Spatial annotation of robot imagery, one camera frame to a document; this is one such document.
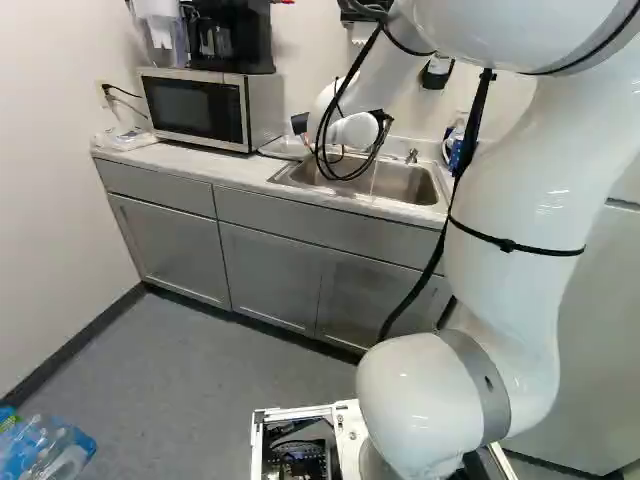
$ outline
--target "sink faucet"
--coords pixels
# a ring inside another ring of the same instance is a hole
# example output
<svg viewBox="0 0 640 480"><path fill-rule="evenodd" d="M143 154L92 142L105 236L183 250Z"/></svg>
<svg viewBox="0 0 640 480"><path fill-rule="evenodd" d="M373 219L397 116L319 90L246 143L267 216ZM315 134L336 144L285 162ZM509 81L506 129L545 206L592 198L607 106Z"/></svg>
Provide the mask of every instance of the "sink faucet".
<svg viewBox="0 0 640 480"><path fill-rule="evenodd" d="M409 150L409 155L407 155L407 158L405 158L404 163L406 165L418 163L418 149L412 148L411 150Z"/></svg>

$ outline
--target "microwave door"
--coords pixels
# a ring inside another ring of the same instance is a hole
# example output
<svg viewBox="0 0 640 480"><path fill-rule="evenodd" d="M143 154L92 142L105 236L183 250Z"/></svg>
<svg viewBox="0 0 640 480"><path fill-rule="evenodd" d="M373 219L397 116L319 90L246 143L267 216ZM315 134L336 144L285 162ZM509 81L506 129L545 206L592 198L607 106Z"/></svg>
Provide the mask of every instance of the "microwave door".
<svg viewBox="0 0 640 480"><path fill-rule="evenodd" d="M248 146L241 85L159 77L143 77L142 82L159 133L208 139L171 137L221 148Z"/></svg>

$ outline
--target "gray carpet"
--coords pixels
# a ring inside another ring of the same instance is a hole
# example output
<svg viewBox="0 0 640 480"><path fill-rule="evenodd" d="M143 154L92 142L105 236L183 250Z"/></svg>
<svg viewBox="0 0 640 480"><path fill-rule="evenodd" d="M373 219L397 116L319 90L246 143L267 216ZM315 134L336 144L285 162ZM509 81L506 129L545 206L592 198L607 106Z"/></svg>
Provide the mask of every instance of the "gray carpet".
<svg viewBox="0 0 640 480"><path fill-rule="evenodd" d="M98 454L82 480L246 480L251 412L354 396L355 368L146 295L22 409Z"/></svg>

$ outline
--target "cabinet door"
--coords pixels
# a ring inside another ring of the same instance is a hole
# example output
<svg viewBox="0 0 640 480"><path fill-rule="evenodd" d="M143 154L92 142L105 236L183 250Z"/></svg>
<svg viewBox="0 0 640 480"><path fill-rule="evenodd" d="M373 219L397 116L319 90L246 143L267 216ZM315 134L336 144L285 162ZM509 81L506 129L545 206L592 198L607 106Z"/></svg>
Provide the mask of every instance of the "cabinet door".
<svg viewBox="0 0 640 480"><path fill-rule="evenodd" d="M419 276L417 270L333 252L322 276L316 335L357 351L367 350ZM450 298L445 279L434 275L389 336L432 331Z"/></svg>
<svg viewBox="0 0 640 480"><path fill-rule="evenodd" d="M326 249L220 222L237 312L313 335Z"/></svg>
<svg viewBox="0 0 640 480"><path fill-rule="evenodd" d="M229 308L215 220L114 194L109 201L145 281Z"/></svg>

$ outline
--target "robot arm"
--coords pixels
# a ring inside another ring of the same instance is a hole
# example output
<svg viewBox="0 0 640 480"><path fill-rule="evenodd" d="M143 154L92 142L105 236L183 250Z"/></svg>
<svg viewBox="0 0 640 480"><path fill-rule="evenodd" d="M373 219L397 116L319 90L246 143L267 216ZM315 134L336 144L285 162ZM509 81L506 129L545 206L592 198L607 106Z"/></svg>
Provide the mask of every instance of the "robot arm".
<svg viewBox="0 0 640 480"><path fill-rule="evenodd" d="M459 300L448 328L383 342L358 368L373 447L403 478L447 476L464 452L523 432L551 409L565 287L611 185L640 151L639 7L396 0L393 18L427 48L546 74L519 123L460 181L445 246ZM417 61L384 40L341 102L345 113L388 105Z"/></svg>
<svg viewBox="0 0 640 480"><path fill-rule="evenodd" d="M416 52L434 51L399 6L392 7L389 17L387 29L398 42ZM373 144L378 136L378 121L366 112L388 108L416 68L424 63L424 56L405 53L387 36L380 34L340 99L340 108L336 108L329 119L326 143L359 149ZM327 85L316 98L307 124L312 140L316 138L321 118L343 80L338 79ZM437 93L425 91L425 95L429 94Z"/></svg>

